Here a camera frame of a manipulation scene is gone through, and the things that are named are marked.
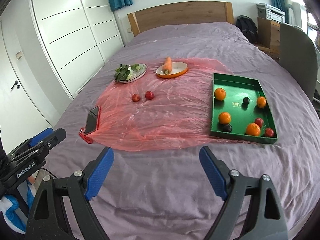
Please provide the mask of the white wardrobe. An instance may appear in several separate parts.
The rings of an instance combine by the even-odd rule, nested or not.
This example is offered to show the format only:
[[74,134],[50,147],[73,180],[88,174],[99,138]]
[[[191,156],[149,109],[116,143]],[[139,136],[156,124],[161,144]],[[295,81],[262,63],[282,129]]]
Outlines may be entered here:
[[32,0],[48,56],[72,97],[121,47],[108,0]]

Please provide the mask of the pink plastic sheet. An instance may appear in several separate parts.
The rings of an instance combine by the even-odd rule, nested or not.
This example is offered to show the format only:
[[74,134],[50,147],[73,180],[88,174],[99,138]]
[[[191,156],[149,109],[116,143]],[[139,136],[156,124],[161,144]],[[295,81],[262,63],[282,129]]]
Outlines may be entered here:
[[[127,152],[172,150],[207,143],[235,144],[236,140],[211,137],[212,80],[214,73],[231,74],[215,59],[181,59],[188,71],[162,79],[156,69],[162,59],[147,61],[145,75],[135,82],[111,82],[102,92],[98,129],[89,134],[94,142]],[[152,91],[154,98],[146,100]],[[133,102],[131,96],[140,100]]]

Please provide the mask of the carrot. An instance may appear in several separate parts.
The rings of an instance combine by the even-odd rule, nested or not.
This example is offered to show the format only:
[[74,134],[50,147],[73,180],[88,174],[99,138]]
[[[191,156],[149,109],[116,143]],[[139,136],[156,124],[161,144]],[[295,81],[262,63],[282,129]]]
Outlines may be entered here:
[[172,72],[172,60],[171,57],[167,57],[162,66],[162,72],[164,75],[170,75]]

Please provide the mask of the small bok choy piece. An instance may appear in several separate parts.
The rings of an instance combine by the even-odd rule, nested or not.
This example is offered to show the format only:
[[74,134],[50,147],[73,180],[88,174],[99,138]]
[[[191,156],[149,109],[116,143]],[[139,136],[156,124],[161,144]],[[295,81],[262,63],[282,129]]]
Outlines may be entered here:
[[133,64],[130,67],[132,71],[139,71],[141,68],[139,64]]

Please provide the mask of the large orange tangerine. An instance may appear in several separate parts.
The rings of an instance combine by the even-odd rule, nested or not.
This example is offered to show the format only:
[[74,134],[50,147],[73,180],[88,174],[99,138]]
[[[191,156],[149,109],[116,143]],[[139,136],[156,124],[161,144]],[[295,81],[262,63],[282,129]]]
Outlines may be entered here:
[[246,127],[245,133],[250,136],[258,137],[261,134],[260,126],[256,123],[250,123]]

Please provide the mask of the wooden headboard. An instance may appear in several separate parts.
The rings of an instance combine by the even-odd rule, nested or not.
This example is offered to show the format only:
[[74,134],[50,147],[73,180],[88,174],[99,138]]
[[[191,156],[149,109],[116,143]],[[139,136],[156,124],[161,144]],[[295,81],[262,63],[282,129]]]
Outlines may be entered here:
[[134,36],[165,25],[234,23],[230,2],[187,1],[150,7],[127,15]]

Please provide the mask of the dark plum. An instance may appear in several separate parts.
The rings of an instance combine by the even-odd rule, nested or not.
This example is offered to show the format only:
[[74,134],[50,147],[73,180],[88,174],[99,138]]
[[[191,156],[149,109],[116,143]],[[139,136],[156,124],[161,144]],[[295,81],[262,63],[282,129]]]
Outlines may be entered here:
[[227,132],[227,133],[231,133],[232,132],[232,125],[231,124],[225,124],[223,127],[222,127],[222,130],[224,132]]
[[243,103],[248,105],[250,103],[250,98],[249,97],[244,97],[243,98]]

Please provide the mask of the yellow orange fruit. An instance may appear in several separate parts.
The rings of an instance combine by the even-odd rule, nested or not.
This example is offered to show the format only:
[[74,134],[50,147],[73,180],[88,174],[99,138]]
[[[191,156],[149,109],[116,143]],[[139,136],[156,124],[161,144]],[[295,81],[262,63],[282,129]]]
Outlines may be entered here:
[[222,125],[229,124],[232,120],[231,114],[228,112],[222,112],[218,116],[218,121]]

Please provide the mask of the orange oval dish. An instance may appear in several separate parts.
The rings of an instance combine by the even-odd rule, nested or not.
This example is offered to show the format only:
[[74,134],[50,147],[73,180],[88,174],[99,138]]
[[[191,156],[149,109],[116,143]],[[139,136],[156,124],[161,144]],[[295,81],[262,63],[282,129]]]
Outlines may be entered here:
[[173,62],[172,71],[169,75],[165,75],[163,73],[162,67],[163,66],[160,66],[156,69],[156,75],[164,79],[175,78],[185,74],[188,71],[188,66],[184,62]]

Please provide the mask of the wooden dresser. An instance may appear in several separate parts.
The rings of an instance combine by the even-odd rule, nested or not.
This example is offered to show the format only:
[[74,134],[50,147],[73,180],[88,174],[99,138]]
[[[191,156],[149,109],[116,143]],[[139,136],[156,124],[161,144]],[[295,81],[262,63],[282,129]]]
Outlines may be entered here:
[[280,59],[280,24],[258,18],[258,43],[256,46],[275,61]]

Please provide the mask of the black backpack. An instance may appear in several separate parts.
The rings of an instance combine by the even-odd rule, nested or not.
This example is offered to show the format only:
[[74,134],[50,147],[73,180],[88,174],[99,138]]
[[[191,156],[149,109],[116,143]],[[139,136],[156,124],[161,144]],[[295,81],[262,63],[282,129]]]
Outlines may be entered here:
[[245,15],[240,15],[236,19],[236,26],[251,44],[258,42],[258,29],[253,20]]

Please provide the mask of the purple bed cover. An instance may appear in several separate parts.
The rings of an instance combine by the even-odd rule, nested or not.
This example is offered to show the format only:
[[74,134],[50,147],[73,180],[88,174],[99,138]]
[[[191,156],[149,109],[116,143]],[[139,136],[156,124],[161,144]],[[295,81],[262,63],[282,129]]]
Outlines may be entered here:
[[[210,133],[213,73],[259,80],[276,125],[273,145]],[[114,163],[92,207],[111,239],[203,239],[222,205],[201,167],[208,145],[243,175],[268,174],[287,228],[319,200],[319,117],[295,79],[229,23],[166,25],[121,48],[57,123],[46,167],[84,168],[106,146]]]

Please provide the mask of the lone small red apple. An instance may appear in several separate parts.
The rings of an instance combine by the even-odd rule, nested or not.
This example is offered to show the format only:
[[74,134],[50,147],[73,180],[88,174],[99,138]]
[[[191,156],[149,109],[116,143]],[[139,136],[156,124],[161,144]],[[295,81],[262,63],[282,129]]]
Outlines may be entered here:
[[264,125],[264,120],[262,118],[256,118],[254,123],[257,124],[260,128],[262,128]]

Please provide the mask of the grey chair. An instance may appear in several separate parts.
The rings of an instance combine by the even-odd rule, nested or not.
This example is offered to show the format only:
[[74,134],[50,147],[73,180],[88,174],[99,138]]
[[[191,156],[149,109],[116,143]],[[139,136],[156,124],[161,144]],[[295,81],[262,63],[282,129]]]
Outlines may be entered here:
[[279,64],[312,101],[317,83],[317,52],[314,43],[301,28],[286,23],[280,25]]

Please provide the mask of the smartphone with red case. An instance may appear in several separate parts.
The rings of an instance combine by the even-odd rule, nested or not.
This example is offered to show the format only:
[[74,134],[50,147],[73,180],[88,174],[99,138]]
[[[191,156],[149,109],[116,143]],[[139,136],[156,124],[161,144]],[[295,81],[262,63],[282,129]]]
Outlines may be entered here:
[[84,135],[89,135],[95,132],[99,127],[100,120],[100,106],[96,106],[91,109],[87,115],[86,125],[84,128]]

